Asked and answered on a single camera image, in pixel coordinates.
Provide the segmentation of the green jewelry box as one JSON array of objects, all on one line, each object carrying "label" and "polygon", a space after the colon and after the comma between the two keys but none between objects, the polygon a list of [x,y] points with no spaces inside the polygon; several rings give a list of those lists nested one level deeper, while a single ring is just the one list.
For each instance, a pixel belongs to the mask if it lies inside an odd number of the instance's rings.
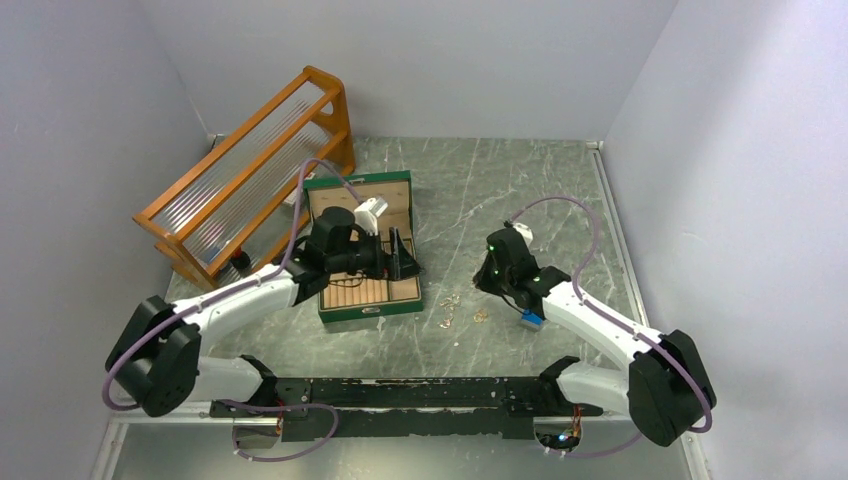
[{"label": "green jewelry box", "polygon": [[327,272],[324,324],[423,310],[410,171],[315,178],[304,195],[312,229],[299,252]]}]

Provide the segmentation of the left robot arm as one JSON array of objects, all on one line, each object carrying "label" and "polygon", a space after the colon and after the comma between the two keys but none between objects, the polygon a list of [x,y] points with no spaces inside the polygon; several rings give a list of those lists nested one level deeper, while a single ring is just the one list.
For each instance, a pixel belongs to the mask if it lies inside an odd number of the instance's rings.
[{"label": "left robot arm", "polygon": [[180,302],[141,302],[107,357],[102,400],[115,411],[166,415],[186,401],[219,401],[261,416],[277,400],[276,376],[242,355],[216,359],[210,345],[274,311],[296,306],[329,286],[335,274],[403,281],[420,264],[396,227],[383,239],[359,213],[330,207],[282,257],[240,281]]}]

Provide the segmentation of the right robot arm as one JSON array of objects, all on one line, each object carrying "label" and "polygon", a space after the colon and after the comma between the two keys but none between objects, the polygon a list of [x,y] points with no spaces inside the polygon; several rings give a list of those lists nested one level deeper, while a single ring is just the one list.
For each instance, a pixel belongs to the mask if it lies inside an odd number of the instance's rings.
[{"label": "right robot arm", "polygon": [[644,438],[663,447],[705,424],[717,398],[693,339],[634,322],[558,268],[540,267],[529,239],[516,226],[490,234],[474,286],[513,303],[527,327],[564,326],[614,365],[597,367],[576,357],[556,362],[542,375],[542,406],[553,414],[579,404],[626,415]]}]

